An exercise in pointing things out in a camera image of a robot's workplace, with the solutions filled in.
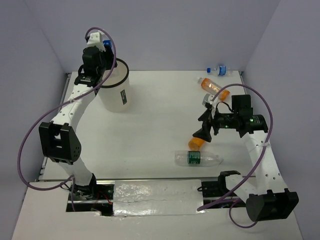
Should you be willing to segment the blue label water bottle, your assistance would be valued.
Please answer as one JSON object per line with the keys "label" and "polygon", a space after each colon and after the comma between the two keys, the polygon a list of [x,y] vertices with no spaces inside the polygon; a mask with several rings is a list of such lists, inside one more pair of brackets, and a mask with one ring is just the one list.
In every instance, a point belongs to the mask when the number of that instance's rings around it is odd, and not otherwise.
{"label": "blue label water bottle", "polygon": [[113,45],[112,45],[112,42],[108,39],[108,40],[103,40],[103,45],[106,47],[106,46],[109,46],[111,49],[113,49]]}

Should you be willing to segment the green label clear bottle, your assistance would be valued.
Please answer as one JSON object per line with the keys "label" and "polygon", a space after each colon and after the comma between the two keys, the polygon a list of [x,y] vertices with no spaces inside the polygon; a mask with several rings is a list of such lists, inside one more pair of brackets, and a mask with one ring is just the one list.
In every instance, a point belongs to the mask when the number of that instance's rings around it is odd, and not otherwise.
{"label": "green label clear bottle", "polygon": [[207,151],[179,150],[174,153],[174,162],[181,167],[216,167],[224,159]]}

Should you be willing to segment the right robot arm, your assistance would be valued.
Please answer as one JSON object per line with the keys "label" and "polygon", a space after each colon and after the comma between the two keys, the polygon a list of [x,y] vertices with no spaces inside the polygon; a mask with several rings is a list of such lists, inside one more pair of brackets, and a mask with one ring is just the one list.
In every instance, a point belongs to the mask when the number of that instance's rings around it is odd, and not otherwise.
{"label": "right robot arm", "polygon": [[248,217],[253,222],[286,219],[299,202],[298,194],[290,191],[285,183],[274,157],[265,118],[254,114],[251,97],[248,94],[233,95],[228,113],[218,110],[219,100],[206,94],[202,104],[205,112],[198,118],[201,129],[193,136],[211,142],[212,134],[219,130],[235,130],[244,142],[249,153],[256,186],[237,171],[221,172],[217,190],[221,195],[235,194],[245,203]]}

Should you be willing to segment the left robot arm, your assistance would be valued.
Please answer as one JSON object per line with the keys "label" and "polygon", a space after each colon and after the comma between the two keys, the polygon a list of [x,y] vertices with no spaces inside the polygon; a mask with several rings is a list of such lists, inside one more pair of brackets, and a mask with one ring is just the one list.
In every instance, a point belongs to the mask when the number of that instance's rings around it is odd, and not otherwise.
{"label": "left robot arm", "polygon": [[103,45],[103,50],[96,46],[86,47],[82,61],[67,104],[50,122],[42,122],[38,131],[44,156],[69,176],[74,176],[73,192],[93,199],[98,194],[97,180],[81,159],[82,145],[76,129],[86,108],[98,94],[105,71],[116,66],[116,62],[110,45]]}

